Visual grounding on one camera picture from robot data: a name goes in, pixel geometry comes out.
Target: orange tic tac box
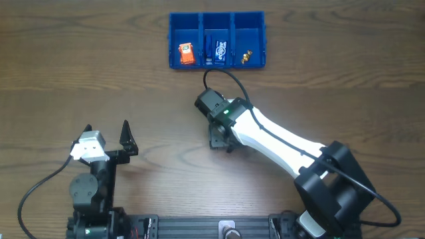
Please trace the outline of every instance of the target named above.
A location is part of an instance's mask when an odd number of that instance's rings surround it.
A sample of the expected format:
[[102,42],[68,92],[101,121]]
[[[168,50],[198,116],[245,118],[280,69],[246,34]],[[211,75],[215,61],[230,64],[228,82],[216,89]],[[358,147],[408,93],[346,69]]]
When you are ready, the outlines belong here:
[[183,43],[179,45],[180,63],[181,64],[194,64],[196,63],[195,56],[193,55],[192,43]]

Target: wood grain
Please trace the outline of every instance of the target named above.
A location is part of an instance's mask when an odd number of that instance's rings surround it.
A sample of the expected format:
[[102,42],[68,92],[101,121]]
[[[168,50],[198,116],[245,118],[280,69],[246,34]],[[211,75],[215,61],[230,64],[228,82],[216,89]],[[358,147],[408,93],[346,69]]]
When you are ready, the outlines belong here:
[[[251,149],[211,151],[193,107],[202,71],[167,62],[171,11],[266,12],[261,70],[235,70],[266,116],[294,133],[353,149],[403,216],[365,238],[425,235],[425,4],[423,1],[0,2],[0,234],[24,238],[17,205],[59,168],[87,123],[118,147],[127,119],[140,154],[118,168],[116,205],[160,216],[267,215],[303,210],[291,177]],[[239,96],[219,73],[210,85]],[[23,209],[39,238],[64,238],[71,163]],[[374,202],[362,214],[390,222]]]

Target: wooden table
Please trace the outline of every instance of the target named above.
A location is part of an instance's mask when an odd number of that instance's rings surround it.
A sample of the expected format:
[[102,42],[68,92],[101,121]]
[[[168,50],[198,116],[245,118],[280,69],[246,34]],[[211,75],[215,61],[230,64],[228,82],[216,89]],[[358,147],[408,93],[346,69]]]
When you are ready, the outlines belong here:
[[[160,216],[303,211],[293,179],[252,149],[211,151],[193,106],[203,71],[168,66],[171,11],[266,13],[261,70],[234,70],[254,104],[290,131],[346,143],[376,189],[400,210],[397,228],[365,238],[425,235],[425,4],[413,1],[2,1],[0,234],[24,238],[17,207],[65,161],[87,123],[117,149],[128,120],[139,156],[118,167],[115,205]],[[225,75],[210,85],[241,96]],[[71,162],[23,208],[39,238],[64,238]],[[391,222],[379,202],[361,217]]]

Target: black cable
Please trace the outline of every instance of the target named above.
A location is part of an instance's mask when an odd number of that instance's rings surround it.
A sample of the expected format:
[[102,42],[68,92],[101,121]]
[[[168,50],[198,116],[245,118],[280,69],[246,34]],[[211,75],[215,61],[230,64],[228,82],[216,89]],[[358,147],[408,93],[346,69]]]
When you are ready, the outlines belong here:
[[65,163],[58,169],[56,170],[54,173],[52,173],[51,175],[45,177],[43,180],[41,180],[40,182],[38,182],[36,185],[34,185],[30,190],[28,190],[27,193],[25,193],[24,197],[22,198],[21,202],[19,203],[18,206],[18,221],[19,221],[19,225],[21,226],[22,230],[25,232],[25,234],[31,238],[31,239],[37,239],[35,236],[33,236],[27,229],[27,227],[24,225],[24,222],[22,220],[22,207],[24,206],[24,202],[25,200],[28,198],[28,196],[36,189],[38,188],[40,185],[42,185],[43,183],[45,183],[46,181],[48,181],[49,179],[53,178],[55,175],[57,175],[58,173],[60,173],[71,161],[72,156],[69,155],[68,159],[65,161]]
[[364,225],[369,225],[369,226],[379,226],[379,227],[395,227],[398,226],[401,223],[401,215],[399,213],[399,211],[397,210],[397,208],[391,204],[391,202],[389,202],[386,198],[384,198],[383,196],[381,196],[380,194],[374,192],[372,189],[364,186],[363,184],[361,184],[360,182],[358,182],[357,180],[353,179],[352,177],[348,176],[347,174],[345,174],[344,172],[342,172],[341,170],[337,169],[336,167],[322,161],[319,160],[316,156],[304,151],[303,149],[300,149],[298,147],[296,147],[295,145],[292,145],[291,143],[285,141],[284,139],[280,138],[279,136],[275,135],[274,133],[272,133],[271,131],[269,131],[268,129],[266,129],[257,119],[257,117],[254,114],[254,106],[251,104],[250,98],[248,96],[248,93],[245,90],[245,87],[242,85],[242,83],[239,81],[239,79],[237,77],[235,77],[232,73],[230,73],[227,70],[223,70],[223,69],[218,69],[218,68],[212,68],[212,69],[208,69],[205,71],[204,73],[204,78],[203,78],[203,82],[204,82],[204,86],[205,89],[208,89],[208,85],[207,85],[207,74],[208,72],[210,72],[211,70],[218,70],[220,72],[224,72],[226,74],[228,74],[231,78],[233,78],[233,80],[239,85],[240,89],[242,90],[242,93],[245,96],[245,100],[246,103],[248,104],[248,110],[251,113],[252,119],[254,119],[254,121],[256,122],[256,124],[258,125],[258,127],[260,127],[261,130],[265,131],[266,133],[268,133],[270,136],[272,136],[273,138],[277,139],[278,141],[282,142],[283,144],[287,145],[288,147],[290,147],[291,149],[294,149],[298,152],[300,152],[302,155],[305,155],[311,159],[313,159],[314,161],[318,162],[319,164],[323,165],[324,167],[327,167],[329,170],[336,172],[338,175],[341,175],[344,179],[347,179],[348,181],[352,182],[354,185],[357,185],[358,187],[362,188],[364,191],[368,192],[370,195],[374,196],[375,198],[377,198],[378,200],[380,200],[385,206],[387,206],[391,212],[394,214],[394,216],[396,217],[396,221],[392,222],[392,223],[384,223],[384,222],[369,222],[369,221],[364,221],[364,220],[360,220],[361,224]]

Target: blue tray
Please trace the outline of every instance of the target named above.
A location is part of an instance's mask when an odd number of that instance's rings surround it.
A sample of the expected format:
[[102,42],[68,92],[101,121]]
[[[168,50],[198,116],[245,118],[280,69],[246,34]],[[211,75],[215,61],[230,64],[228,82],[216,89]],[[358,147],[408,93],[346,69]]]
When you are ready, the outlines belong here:
[[[226,40],[225,64],[206,64],[205,35],[212,36],[213,55],[216,40]],[[264,12],[170,13],[168,35],[169,63],[173,69],[261,68],[266,64]],[[196,63],[180,64],[179,45],[190,42]],[[248,62],[243,54],[252,51]]]

